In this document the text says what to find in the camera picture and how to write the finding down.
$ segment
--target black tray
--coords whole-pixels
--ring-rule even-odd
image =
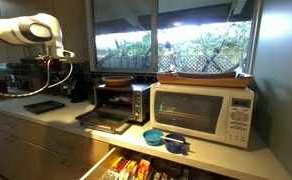
[[[40,114],[54,109],[62,108],[64,106],[65,104],[56,101],[45,101],[36,104],[26,105],[24,106],[24,108],[32,113]]]

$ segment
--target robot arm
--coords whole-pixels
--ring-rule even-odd
[[[75,57],[64,50],[59,22],[48,14],[0,19],[0,39],[15,45],[44,43],[53,58]]]

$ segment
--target microwave control panel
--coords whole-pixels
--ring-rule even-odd
[[[251,99],[232,99],[228,117],[226,144],[247,147],[252,119],[251,102]]]

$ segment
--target microwave window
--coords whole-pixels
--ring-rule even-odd
[[[223,97],[157,91],[158,123],[215,134]]]

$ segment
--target white microwave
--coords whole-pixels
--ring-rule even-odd
[[[247,148],[254,92],[154,83],[150,92],[153,128]]]

